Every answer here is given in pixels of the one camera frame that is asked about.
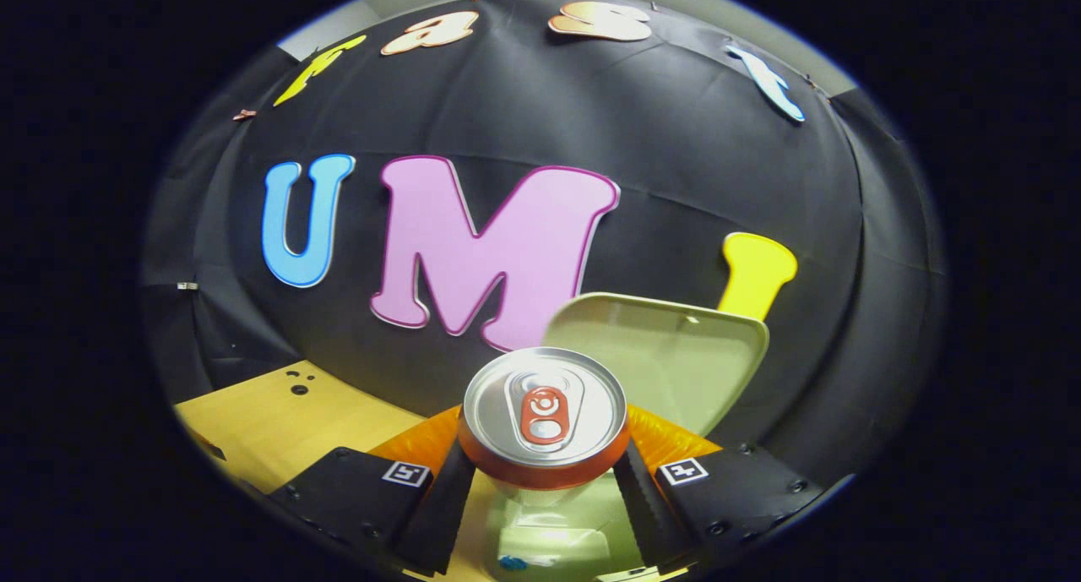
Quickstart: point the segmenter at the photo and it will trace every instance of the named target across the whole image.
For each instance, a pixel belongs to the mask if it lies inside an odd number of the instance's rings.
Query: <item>orange fabric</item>
[[[630,438],[638,446],[638,452],[652,476],[662,464],[699,458],[721,450],[718,445],[695,433],[633,405],[627,406],[627,424],[630,426]]]
[[[439,474],[443,461],[454,445],[458,433],[458,411],[461,406],[453,407],[422,421],[419,424],[395,436],[390,440],[369,451],[372,455],[409,462],[431,468],[432,476]]]

